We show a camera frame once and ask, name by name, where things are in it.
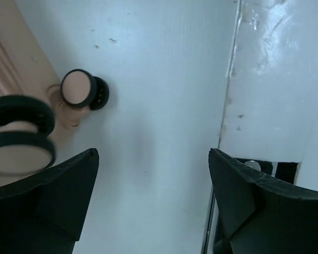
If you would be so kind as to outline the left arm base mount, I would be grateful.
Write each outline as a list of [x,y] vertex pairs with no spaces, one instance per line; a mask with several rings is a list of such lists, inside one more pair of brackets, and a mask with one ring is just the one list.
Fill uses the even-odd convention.
[[[264,161],[246,158],[235,159],[272,177],[278,176],[286,182],[294,183],[298,166],[297,162]],[[211,189],[206,222],[201,253],[214,253],[214,245],[224,237],[224,232],[213,187]]]

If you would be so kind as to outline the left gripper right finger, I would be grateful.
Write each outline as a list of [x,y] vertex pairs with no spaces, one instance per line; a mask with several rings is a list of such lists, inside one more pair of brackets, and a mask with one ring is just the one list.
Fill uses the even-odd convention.
[[211,149],[209,171],[223,229],[214,253],[318,253],[318,191]]

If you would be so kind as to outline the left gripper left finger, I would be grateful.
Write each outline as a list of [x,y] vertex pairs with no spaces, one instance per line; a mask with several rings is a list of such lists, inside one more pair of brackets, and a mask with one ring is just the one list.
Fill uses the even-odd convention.
[[72,253],[99,169],[95,148],[0,187],[0,253]]

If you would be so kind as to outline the pink hard-shell suitcase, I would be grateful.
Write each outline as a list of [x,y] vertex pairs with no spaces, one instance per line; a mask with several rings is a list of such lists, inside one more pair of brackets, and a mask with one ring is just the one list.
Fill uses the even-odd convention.
[[58,78],[16,3],[0,1],[0,187],[51,167],[57,148],[109,95],[86,70]]

